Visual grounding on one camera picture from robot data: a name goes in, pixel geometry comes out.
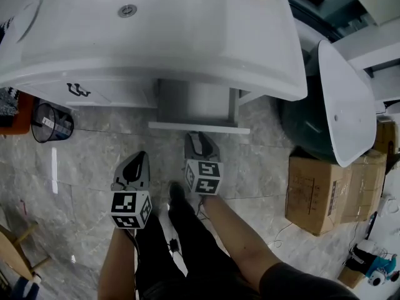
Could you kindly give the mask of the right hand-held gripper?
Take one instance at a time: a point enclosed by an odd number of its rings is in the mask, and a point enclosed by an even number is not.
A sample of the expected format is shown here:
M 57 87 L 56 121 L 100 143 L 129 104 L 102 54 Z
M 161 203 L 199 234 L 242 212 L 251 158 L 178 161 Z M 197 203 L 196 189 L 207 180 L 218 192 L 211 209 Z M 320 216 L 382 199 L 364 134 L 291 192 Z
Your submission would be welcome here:
M 224 174 L 224 164 L 220 161 L 217 144 L 204 132 L 198 132 L 201 143 L 200 152 L 196 151 L 193 138 L 188 132 L 184 137 L 184 157 L 187 159 L 184 179 L 189 192 L 200 195 L 217 195 Z

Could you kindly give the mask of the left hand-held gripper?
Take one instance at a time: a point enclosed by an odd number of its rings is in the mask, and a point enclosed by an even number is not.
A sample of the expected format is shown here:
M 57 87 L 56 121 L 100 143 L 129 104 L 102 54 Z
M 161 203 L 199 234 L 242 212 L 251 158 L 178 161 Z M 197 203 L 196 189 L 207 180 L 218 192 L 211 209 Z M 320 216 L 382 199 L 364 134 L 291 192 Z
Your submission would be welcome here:
M 153 209 L 149 192 L 150 167 L 146 151 L 126 158 L 115 170 L 111 184 L 110 217 L 118 229 L 144 229 Z

